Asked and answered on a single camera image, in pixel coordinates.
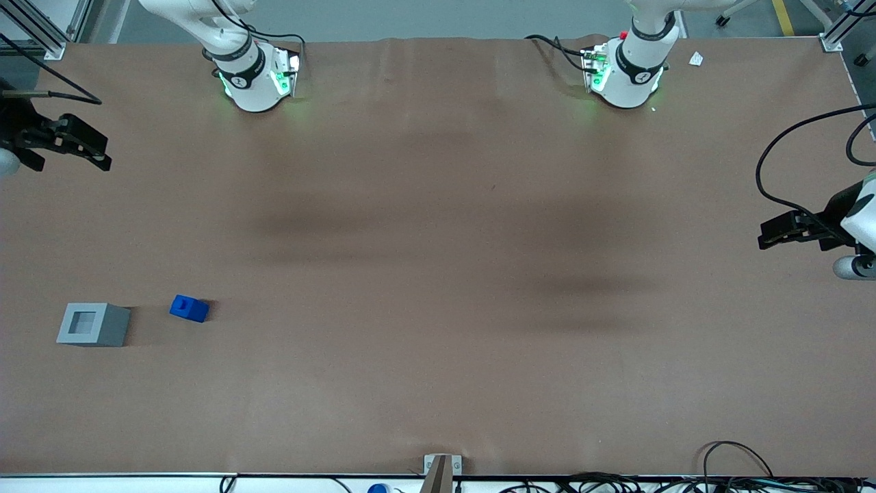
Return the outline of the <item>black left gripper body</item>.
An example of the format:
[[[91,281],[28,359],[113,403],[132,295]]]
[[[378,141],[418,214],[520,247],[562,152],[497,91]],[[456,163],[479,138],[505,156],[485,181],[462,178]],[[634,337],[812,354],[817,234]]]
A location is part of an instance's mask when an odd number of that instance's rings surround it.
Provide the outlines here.
[[[844,190],[833,194],[822,212],[817,213],[821,236],[819,248],[821,251],[830,251],[838,247],[851,247],[856,249],[858,241],[850,233],[847,233],[840,223],[850,212],[862,190],[863,181],[858,181]]]

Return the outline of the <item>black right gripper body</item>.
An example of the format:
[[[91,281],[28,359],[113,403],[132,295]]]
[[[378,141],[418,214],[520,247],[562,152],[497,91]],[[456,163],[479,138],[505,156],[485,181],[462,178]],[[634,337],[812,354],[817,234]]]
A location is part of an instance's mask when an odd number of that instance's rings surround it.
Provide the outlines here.
[[[31,102],[34,98],[51,98],[53,91],[18,90],[1,81],[1,171],[18,172],[21,166],[41,172],[46,159],[34,149],[63,154],[64,147],[56,134],[56,121],[41,115]]]

